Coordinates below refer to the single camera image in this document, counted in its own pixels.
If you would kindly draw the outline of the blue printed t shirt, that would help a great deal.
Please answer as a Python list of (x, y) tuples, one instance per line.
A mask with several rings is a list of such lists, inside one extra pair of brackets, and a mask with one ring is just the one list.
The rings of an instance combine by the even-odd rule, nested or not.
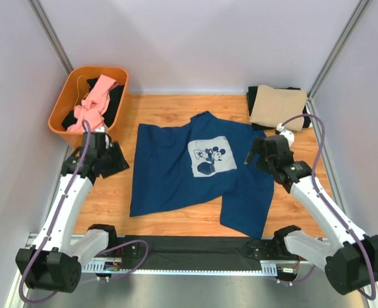
[(133, 166), (130, 215), (167, 212), (222, 198), (220, 223), (262, 237), (274, 179), (245, 164), (255, 138), (252, 125), (206, 111), (176, 127), (140, 124)]

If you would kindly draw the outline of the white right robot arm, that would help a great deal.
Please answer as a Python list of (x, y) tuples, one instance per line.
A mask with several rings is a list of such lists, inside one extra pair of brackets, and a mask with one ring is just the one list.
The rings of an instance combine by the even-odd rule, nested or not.
[(272, 243), (273, 253), (280, 259), (298, 255), (324, 271), (330, 285), (341, 295), (353, 291), (377, 297), (378, 235), (369, 236), (337, 206), (316, 177), (315, 167), (295, 161), (290, 140), (282, 134), (255, 138), (245, 164), (258, 157), (256, 166), (298, 200), (326, 235), (322, 242), (291, 226), (286, 234)]

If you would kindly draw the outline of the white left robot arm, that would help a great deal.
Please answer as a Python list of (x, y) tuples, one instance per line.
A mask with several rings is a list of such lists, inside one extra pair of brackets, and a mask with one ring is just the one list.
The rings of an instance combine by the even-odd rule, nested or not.
[(116, 229), (95, 223), (74, 244), (73, 230), (86, 197), (97, 178), (107, 178), (129, 168), (119, 146), (105, 132), (85, 133), (82, 145), (64, 161), (58, 191), (48, 217), (29, 248), (15, 257), (22, 275), (21, 287), (52, 293), (72, 293), (82, 268), (95, 256), (117, 253)]

